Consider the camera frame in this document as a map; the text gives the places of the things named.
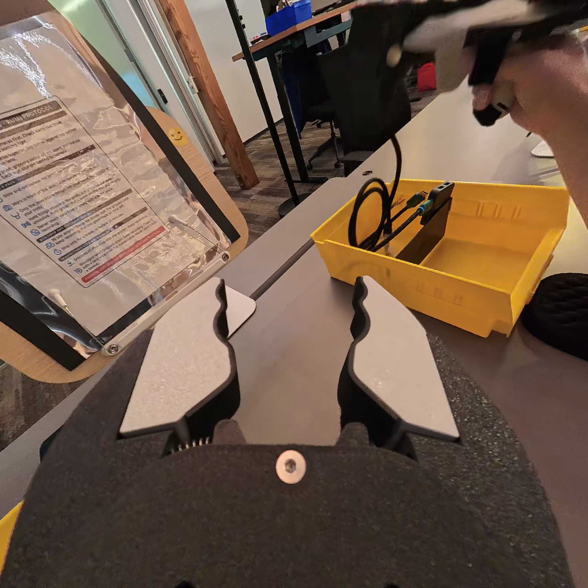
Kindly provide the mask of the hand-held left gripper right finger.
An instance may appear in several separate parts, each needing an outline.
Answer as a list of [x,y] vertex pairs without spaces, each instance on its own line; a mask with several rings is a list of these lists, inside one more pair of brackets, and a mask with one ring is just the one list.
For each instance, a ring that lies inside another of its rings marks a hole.
[[406,434],[457,442],[424,327],[369,276],[356,279],[352,307],[352,342],[337,385],[341,428],[362,424],[371,442],[402,442]]

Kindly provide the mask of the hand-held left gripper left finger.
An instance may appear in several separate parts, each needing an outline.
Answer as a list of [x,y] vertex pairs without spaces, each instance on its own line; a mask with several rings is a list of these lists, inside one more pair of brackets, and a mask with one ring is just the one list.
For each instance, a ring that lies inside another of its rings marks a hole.
[[156,323],[119,433],[174,430],[192,437],[187,418],[236,383],[228,342],[224,280],[212,277]]

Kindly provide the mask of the dark grey port hub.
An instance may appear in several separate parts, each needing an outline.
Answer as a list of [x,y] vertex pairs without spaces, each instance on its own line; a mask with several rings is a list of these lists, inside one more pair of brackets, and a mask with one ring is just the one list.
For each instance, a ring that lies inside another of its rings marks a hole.
[[454,182],[445,181],[426,196],[425,201],[419,206],[419,210],[422,212],[420,220],[422,226],[430,223],[436,214],[451,202],[454,186]]

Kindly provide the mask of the person's right hand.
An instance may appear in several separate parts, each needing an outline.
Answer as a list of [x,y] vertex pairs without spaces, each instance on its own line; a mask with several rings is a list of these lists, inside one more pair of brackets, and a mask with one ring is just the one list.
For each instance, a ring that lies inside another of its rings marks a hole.
[[510,84],[512,120],[553,151],[587,139],[587,55],[577,38],[552,38],[509,55],[496,76]]

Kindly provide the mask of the black office chair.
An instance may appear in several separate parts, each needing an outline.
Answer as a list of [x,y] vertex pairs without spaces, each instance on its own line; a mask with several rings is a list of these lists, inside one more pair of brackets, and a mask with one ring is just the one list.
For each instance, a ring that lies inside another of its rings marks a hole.
[[339,129],[343,156],[336,166],[344,176],[398,133],[411,118],[409,95],[402,77],[349,30],[344,45],[318,56],[327,98],[309,109],[311,121]]

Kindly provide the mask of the protocol sheet on stand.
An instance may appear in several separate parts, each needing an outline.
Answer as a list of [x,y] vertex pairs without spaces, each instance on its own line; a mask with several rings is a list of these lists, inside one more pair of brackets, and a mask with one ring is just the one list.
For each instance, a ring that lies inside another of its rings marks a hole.
[[243,244],[164,119],[48,1],[1,1],[1,323],[59,370],[116,356]]
[[[95,129],[98,115],[115,108],[78,112],[65,105]],[[244,248],[172,169],[164,152],[166,144],[174,146],[167,133],[182,127],[148,107],[163,133],[155,138],[136,114],[117,110],[156,161],[150,172],[138,171],[146,161],[137,156],[132,166],[138,192],[169,229],[165,236],[83,288],[1,218],[1,360],[43,382],[96,373]],[[194,163],[202,156],[189,138],[177,149],[190,172],[200,171]]]

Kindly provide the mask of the black quilted pad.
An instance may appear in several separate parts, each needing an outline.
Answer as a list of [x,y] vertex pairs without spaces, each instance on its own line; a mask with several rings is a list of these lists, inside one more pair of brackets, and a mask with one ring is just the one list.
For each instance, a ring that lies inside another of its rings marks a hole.
[[543,278],[520,319],[536,339],[587,360],[587,274],[558,273]]

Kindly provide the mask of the blue storage bin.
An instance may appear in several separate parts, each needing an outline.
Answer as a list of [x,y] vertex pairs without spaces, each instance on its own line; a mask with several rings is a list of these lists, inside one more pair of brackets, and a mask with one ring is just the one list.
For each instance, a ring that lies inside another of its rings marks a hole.
[[270,36],[312,19],[312,1],[262,1],[266,32]]

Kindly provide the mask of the wood-topped desk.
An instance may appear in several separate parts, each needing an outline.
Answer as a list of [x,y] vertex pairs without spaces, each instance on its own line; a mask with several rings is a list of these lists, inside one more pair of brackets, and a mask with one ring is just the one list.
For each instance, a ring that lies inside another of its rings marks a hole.
[[256,42],[248,49],[245,49],[245,45],[242,42],[241,53],[232,57],[234,62],[244,59],[248,65],[254,61],[257,62],[263,59],[268,62],[282,119],[286,128],[286,135],[299,176],[299,179],[294,179],[293,183],[320,185],[326,182],[327,178],[310,176],[308,174],[302,148],[300,147],[299,133],[296,128],[277,57],[283,52],[294,50],[298,47],[310,48],[326,42],[331,38],[340,38],[351,26],[351,12],[356,4],[356,1],[331,1],[326,8],[321,9],[311,19],[299,24],[293,24],[266,40]]

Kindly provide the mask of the printed instruction sheet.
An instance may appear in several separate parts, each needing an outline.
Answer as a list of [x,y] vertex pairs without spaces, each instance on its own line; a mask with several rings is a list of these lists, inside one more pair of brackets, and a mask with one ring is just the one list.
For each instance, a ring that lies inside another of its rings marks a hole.
[[1,113],[1,218],[83,288],[169,232],[137,190],[152,153],[117,109],[98,124],[56,96]]

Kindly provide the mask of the black stand pole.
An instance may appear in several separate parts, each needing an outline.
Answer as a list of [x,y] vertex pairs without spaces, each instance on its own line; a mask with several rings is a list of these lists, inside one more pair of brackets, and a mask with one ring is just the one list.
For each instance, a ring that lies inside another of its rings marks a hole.
[[273,114],[270,110],[268,99],[266,97],[263,84],[261,78],[259,76],[258,69],[256,67],[254,57],[251,52],[251,46],[247,39],[245,29],[243,28],[243,23],[240,18],[240,14],[238,11],[238,7],[235,1],[225,1],[227,9],[229,11],[233,27],[236,31],[236,35],[239,40],[239,45],[243,54],[243,58],[246,62],[249,75],[252,79],[252,83],[254,85],[254,89],[256,95],[259,100],[259,104],[261,106],[263,115],[265,117],[269,134],[272,139],[276,155],[280,166],[282,168],[283,176],[288,186],[290,192],[290,198],[282,202],[277,210],[279,217],[282,219],[286,215],[288,215],[292,210],[294,210],[302,201],[304,201],[310,194],[304,193],[302,195],[298,195],[295,187],[295,182],[293,180],[292,174],[290,173],[290,168],[288,165],[288,161],[283,150],[283,146],[275,125],[275,121],[273,118]]

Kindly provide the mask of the glass door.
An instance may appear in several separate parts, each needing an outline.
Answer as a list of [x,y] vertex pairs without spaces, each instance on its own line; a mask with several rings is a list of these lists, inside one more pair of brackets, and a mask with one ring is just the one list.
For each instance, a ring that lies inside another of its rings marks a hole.
[[49,1],[147,107],[171,116],[216,168],[227,161],[156,1]]

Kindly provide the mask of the grey stand base plate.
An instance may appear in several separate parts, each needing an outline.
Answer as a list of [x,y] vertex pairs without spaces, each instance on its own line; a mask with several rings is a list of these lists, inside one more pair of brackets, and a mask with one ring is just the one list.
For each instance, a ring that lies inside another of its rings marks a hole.
[[229,286],[225,286],[226,295],[226,320],[228,326],[227,339],[229,340],[239,328],[251,318],[256,310],[254,299],[243,295]]

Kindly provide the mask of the wooden post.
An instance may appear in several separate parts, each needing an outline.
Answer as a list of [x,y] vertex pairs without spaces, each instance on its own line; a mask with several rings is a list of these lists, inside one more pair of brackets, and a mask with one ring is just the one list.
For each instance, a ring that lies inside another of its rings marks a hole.
[[232,118],[202,40],[185,1],[158,1],[195,81],[199,99],[224,149],[239,186],[251,189],[259,178]]

